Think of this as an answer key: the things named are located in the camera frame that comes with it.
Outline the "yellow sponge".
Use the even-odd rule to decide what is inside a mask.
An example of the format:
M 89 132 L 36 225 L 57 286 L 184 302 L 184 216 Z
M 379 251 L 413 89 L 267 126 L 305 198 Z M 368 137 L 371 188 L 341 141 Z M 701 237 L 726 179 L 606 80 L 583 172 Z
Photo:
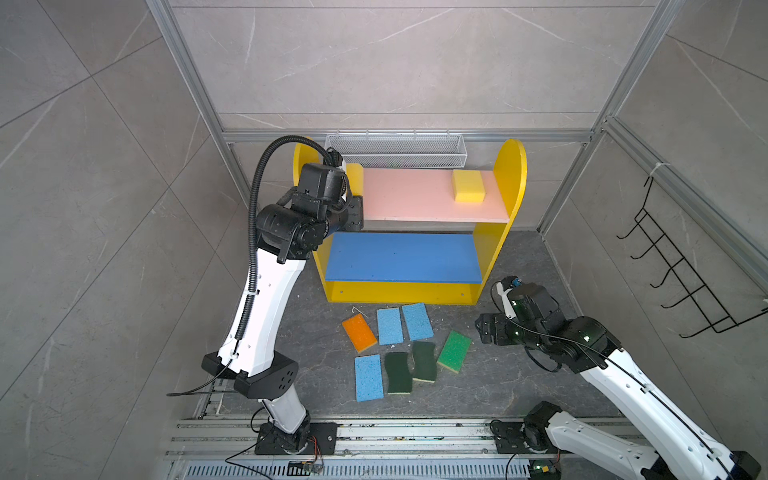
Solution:
M 459 204 L 481 204 L 486 197 L 483 175 L 480 171 L 454 170 L 452 188 L 454 201 Z
M 364 168 L 357 163 L 347 163 L 345 167 L 347 179 L 353 196 L 364 195 Z

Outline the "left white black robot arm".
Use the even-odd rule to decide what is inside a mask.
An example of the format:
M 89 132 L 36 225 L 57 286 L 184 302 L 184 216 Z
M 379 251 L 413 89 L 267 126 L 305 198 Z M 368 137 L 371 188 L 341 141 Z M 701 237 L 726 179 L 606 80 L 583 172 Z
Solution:
M 275 349 L 287 301 L 314 252 L 338 231 L 363 227 L 363 168 L 359 164 L 302 166 L 297 186 L 249 222 L 249 272 L 236 317 L 203 369 L 231 379 L 235 390 L 264 404 L 275 427 L 305 437 L 309 414 L 293 385 L 296 361 Z

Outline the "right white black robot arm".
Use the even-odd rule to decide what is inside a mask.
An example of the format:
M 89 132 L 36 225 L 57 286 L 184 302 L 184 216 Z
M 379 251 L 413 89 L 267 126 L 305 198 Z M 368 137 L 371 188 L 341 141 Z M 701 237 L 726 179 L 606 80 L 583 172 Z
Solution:
M 623 479 L 755 479 L 759 462 L 729 449 L 689 418 L 594 318 L 568 319 L 547 289 L 516 276 L 491 288 L 496 312 L 475 322 L 484 344 L 521 346 L 568 368 L 597 388 L 642 434 L 640 445 L 576 419 L 547 401 L 524 418 L 521 436 L 535 453 L 579 455 Z

